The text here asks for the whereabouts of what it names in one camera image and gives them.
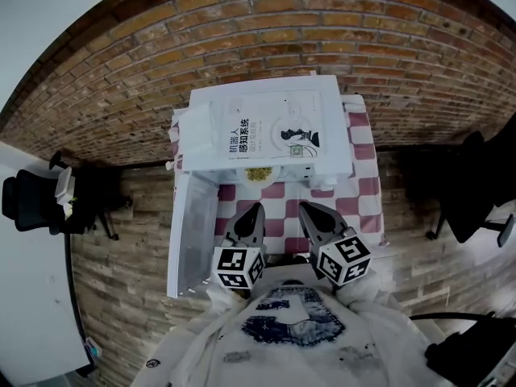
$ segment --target cable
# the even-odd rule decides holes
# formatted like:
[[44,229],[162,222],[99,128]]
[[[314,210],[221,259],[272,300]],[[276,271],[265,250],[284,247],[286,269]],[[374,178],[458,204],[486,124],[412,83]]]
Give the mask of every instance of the cable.
[[410,317],[411,320],[415,321],[418,319],[466,319],[469,321],[479,321],[483,318],[493,317],[494,313],[490,312],[487,315],[482,314],[470,314],[470,313],[430,313],[413,315]]

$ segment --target bowl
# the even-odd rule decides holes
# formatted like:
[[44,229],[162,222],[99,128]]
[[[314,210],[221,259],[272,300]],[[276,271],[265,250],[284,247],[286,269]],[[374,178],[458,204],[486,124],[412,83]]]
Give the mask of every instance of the bowl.
[[246,172],[246,169],[250,168],[237,168],[236,175],[239,177],[240,182],[242,182],[242,184],[246,185],[248,188],[263,189],[276,182],[281,172],[281,166],[268,166],[267,168],[272,168],[273,170],[270,175],[268,175],[263,181],[251,181],[248,178],[248,173]]

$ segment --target printed graphic on shirt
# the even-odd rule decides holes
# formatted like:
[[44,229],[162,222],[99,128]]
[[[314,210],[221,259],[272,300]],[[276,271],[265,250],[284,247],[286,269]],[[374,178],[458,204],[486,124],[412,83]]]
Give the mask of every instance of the printed graphic on shirt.
[[249,361],[250,359],[250,352],[228,352],[224,356],[223,362],[227,364],[238,364],[243,363],[244,361]]
[[358,377],[364,372],[378,371],[381,368],[381,359],[373,343],[367,343],[362,348],[342,347],[338,355],[342,368],[351,370]]
[[323,304],[316,291],[281,287],[271,291],[256,307],[242,331],[258,343],[313,347],[333,342],[346,327]]
[[157,367],[158,365],[160,365],[161,362],[159,360],[156,360],[156,359],[150,359],[147,363],[145,363],[145,367],[147,368],[155,368]]
[[245,263],[245,250],[243,249],[223,249],[218,260],[217,269],[227,271],[243,271]]
[[335,243],[335,246],[346,262],[356,261],[371,253],[357,236]]
[[236,274],[219,274],[225,287],[238,287],[238,288],[249,288],[248,283],[245,281],[243,275]]
[[368,264],[369,260],[365,260],[348,268],[343,283],[354,280],[357,277],[362,277],[368,269]]

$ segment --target food in bowl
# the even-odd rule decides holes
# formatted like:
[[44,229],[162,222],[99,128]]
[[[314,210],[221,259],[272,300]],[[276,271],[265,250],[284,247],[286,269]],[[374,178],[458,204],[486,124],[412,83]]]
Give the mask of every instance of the food in bowl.
[[253,182],[265,181],[271,173],[273,173],[272,168],[247,168],[245,170],[248,180]]

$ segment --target table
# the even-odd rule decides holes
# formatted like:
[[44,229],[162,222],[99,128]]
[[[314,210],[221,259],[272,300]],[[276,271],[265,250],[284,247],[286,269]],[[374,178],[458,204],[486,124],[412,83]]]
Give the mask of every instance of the table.
[[[193,92],[190,107],[210,102],[213,116],[220,118],[225,110],[220,102],[222,93],[224,96],[239,96],[240,93],[247,93],[244,91],[251,85],[254,85],[255,93],[310,90],[318,85],[315,89],[320,90],[321,99],[326,103],[322,110],[329,110],[328,114],[322,113],[322,118],[326,146],[331,147],[326,147],[320,157],[312,159],[303,156],[303,160],[297,160],[295,164],[292,155],[280,156],[283,160],[274,160],[275,164],[293,165],[297,169],[301,167],[301,173],[294,170],[292,177],[285,178],[295,181],[277,182],[266,189],[249,189],[240,184],[232,185],[227,173],[231,168],[272,166],[269,163],[271,158],[265,158],[269,161],[232,160],[212,151],[205,156],[196,152],[196,156],[189,154],[184,158],[177,152],[177,142],[174,143],[176,183],[167,280],[167,294],[170,297],[176,298],[210,275],[213,248],[220,243],[227,221],[237,211],[246,210],[255,202],[261,202],[265,209],[264,245],[268,253],[309,251],[309,242],[303,236],[298,220],[298,204],[303,200],[336,209],[350,227],[364,235],[370,245],[377,246],[383,242],[377,156],[364,99],[360,95],[340,96],[335,77],[292,79],[260,81],[258,88],[256,82],[250,82],[250,86],[245,87],[242,86],[243,82]],[[220,120],[211,123],[211,130],[215,133],[222,133],[218,124]],[[307,174],[312,176],[308,176],[310,183],[305,179]],[[314,182],[318,179],[322,179],[322,182]],[[310,189],[309,185],[316,185],[319,189]]]
[[[353,174],[349,178],[340,178],[332,191],[310,190],[298,182],[278,182],[262,190],[243,185],[220,185],[216,242],[222,238],[227,221],[236,211],[261,202],[267,217],[264,239],[267,252],[308,252],[309,243],[298,221],[298,204],[303,200],[336,209],[371,245],[383,242],[380,178],[364,99],[360,95],[342,95],[341,100],[352,150]],[[175,169],[178,173],[182,170],[181,156],[177,156]]]

